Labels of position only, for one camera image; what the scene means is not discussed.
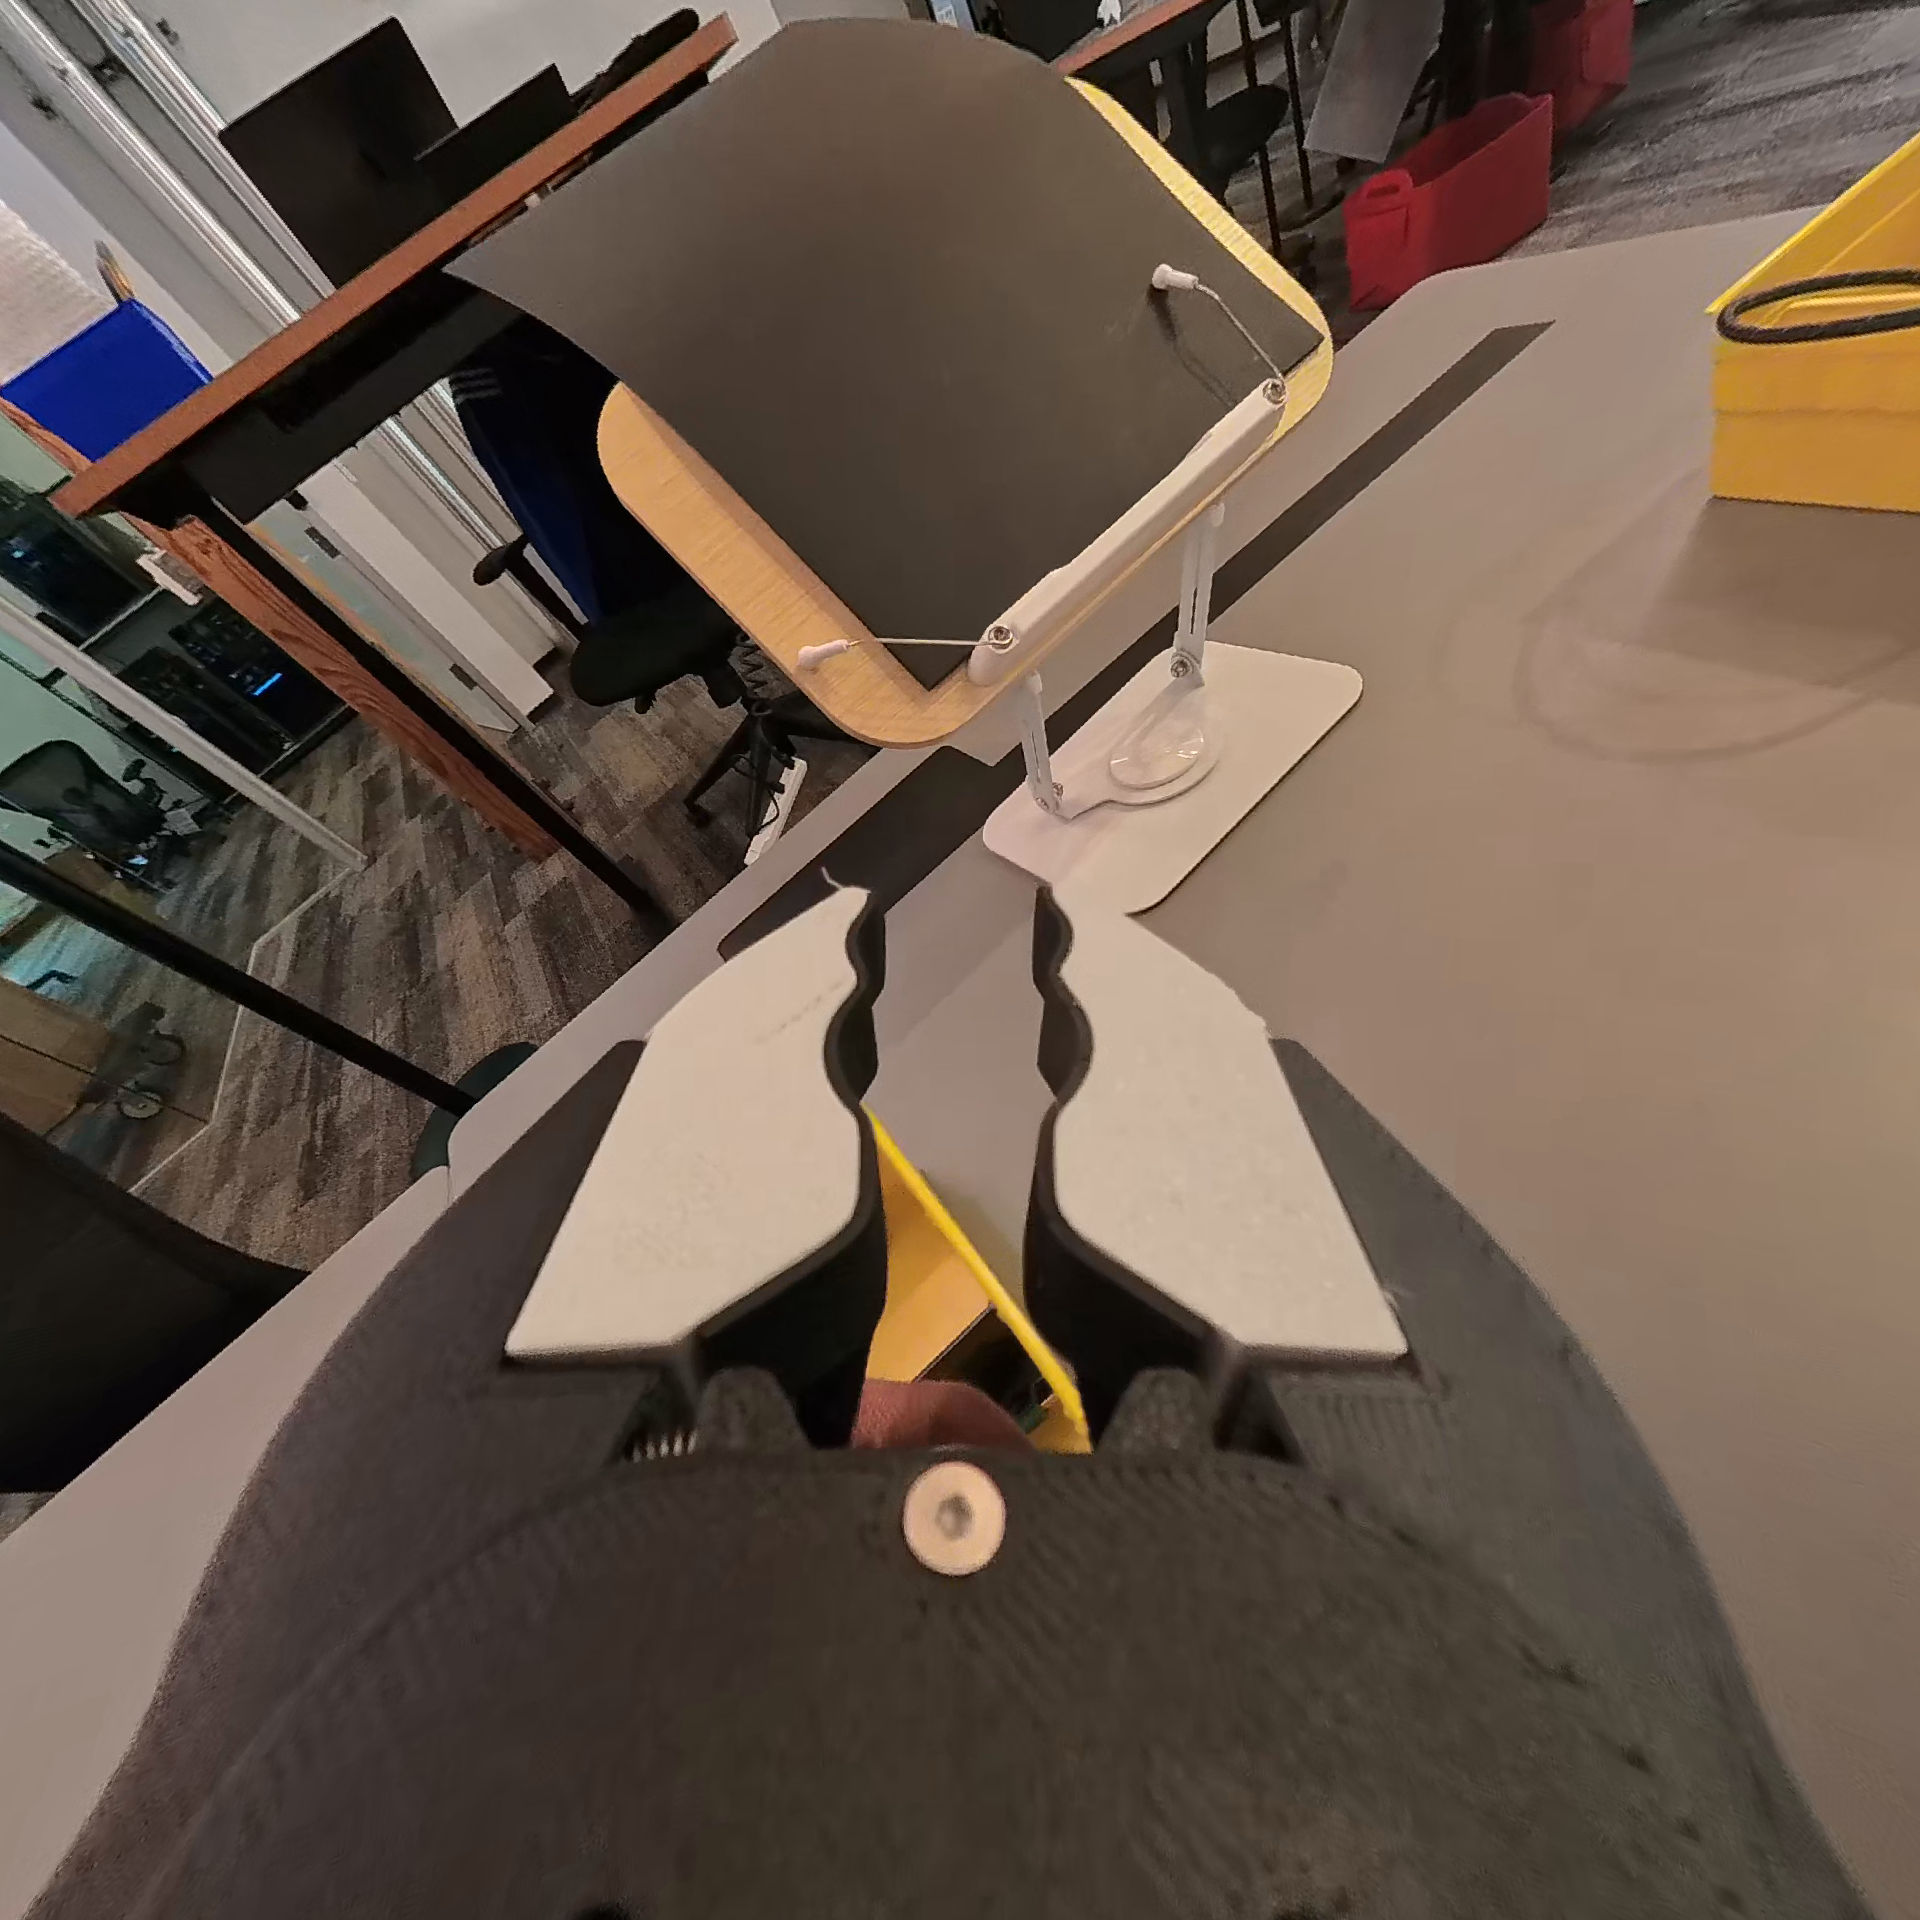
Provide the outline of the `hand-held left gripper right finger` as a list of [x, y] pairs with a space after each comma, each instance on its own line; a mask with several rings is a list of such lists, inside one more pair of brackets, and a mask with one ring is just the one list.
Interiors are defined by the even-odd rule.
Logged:
[[1269, 1364], [1400, 1368], [1406, 1327], [1265, 1023], [1137, 919], [1043, 887], [1049, 1107], [1022, 1291], [1089, 1423], [1147, 1372], [1234, 1423]]

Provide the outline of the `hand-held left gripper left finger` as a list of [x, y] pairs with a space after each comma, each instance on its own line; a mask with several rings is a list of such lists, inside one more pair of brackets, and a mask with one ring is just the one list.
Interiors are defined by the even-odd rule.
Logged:
[[877, 1205], [884, 909], [831, 885], [648, 1032], [507, 1332], [516, 1363], [692, 1356]]

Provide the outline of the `yellow plastic bin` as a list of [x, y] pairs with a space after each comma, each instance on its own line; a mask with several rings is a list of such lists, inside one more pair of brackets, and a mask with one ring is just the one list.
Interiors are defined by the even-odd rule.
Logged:
[[1918, 513], [1918, 143], [1713, 305], [1713, 490]]
[[887, 1295], [870, 1346], [870, 1379], [976, 1386], [1037, 1448], [1091, 1452], [1091, 1426], [1068, 1363], [879, 1116], [865, 1118], [877, 1146], [887, 1234]]

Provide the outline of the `white tablet stand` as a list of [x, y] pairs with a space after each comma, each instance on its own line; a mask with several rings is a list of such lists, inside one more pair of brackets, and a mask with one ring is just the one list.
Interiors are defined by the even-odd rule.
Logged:
[[[1273, 348], [1183, 261], [1159, 261], [1137, 291], [1161, 346], [1203, 380], [1217, 351], [1188, 335], [1212, 325], [1240, 338], [1229, 361], [1249, 373], [1229, 367], [1228, 396], [1202, 398], [1202, 427], [1172, 428], [1172, 452], [1132, 454], [1125, 466], [1141, 479], [1112, 484], [1116, 504], [1075, 509], [1037, 562], [1014, 564], [1017, 589], [993, 591], [986, 614], [847, 614], [799, 643], [794, 661], [801, 682], [844, 691], [854, 675], [835, 657], [854, 656], [871, 677], [881, 657], [913, 673], [918, 657], [938, 649], [942, 672], [918, 702], [919, 719], [953, 692], [968, 716], [1000, 709], [1018, 723], [1021, 786], [985, 817], [985, 847], [1071, 899], [1123, 914], [1165, 899], [1361, 694], [1350, 665], [1210, 638], [1229, 497], [1308, 413], [1320, 387], [1300, 365], [1330, 346], [1313, 318], [1292, 316], [1286, 330], [1308, 332], [1308, 346]], [[1153, 642], [1117, 691], [1051, 744], [1043, 663], [1170, 548], [1181, 560], [1172, 638]]]

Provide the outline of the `black mesh office chair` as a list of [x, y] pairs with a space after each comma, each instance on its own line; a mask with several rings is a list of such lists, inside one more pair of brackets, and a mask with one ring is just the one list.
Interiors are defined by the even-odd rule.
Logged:
[[3, 768], [3, 803], [152, 893], [172, 890], [185, 856], [217, 836], [191, 805], [170, 795], [148, 758], [135, 757], [113, 774], [68, 738], [12, 758]]

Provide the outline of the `dark blue cloth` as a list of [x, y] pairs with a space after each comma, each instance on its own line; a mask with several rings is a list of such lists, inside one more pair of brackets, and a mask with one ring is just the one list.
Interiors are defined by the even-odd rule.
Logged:
[[538, 320], [516, 320], [447, 389], [479, 466], [589, 621], [677, 584], [679, 566], [618, 500], [599, 458], [612, 373]]

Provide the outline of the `dark wooden desk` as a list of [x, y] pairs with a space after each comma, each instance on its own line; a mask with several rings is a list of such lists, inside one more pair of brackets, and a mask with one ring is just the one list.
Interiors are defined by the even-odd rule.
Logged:
[[374, 733], [518, 852], [534, 860], [565, 854], [652, 940], [677, 923], [658, 895], [270, 550], [251, 518], [518, 320], [518, 310], [453, 275], [453, 264], [594, 165], [602, 147], [627, 139], [662, 100], [713, 73], [734, 44], [724, 11], [705, 17], [606, 99], [55, 492], [60, 513], [75, 518], [125, 515], [141, 531], [175, 538], [187, 562], [209, 564], [217, 597]]

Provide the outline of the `blue bin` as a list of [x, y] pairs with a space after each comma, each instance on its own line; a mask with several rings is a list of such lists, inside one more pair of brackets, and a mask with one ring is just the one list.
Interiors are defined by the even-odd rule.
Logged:
[[96, 463], [209, 382], [209, 368], [170, 323], [130, 300], [19, 373], [3, 394]]

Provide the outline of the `large red bin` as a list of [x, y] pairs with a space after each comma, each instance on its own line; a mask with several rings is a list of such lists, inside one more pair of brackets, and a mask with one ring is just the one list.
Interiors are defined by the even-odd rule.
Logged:
[[1555, 109], [1500, 94], [1349, 191], [1349, 298], [1379, 312], [1419, 282], [1496, 259], [1549, 218]]

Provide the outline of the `small black screen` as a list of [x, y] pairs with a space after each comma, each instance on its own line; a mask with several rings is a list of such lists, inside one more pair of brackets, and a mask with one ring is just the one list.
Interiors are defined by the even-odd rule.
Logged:
[[279, 87], [220, 130], [333, 286], [346, 286], [436, 221], [447, 202], [423, 152], [458, 128], [397, 16]]

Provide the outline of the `grey flat panel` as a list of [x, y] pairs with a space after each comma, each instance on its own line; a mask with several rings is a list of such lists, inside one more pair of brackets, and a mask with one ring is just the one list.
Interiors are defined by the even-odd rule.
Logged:
[[1319, 156], [1384, 160], [1441, 40], [1444, 1], [1347, 1], [1308, 117]]

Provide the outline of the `small red bin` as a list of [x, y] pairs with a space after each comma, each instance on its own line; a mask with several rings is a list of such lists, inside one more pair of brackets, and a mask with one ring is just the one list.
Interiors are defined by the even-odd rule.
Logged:
[[1524, 93], [1551, 100], [1555, 140], [1625, 93], [1634, 63], [1634, 29], [1634, 1], [1530, 5]]

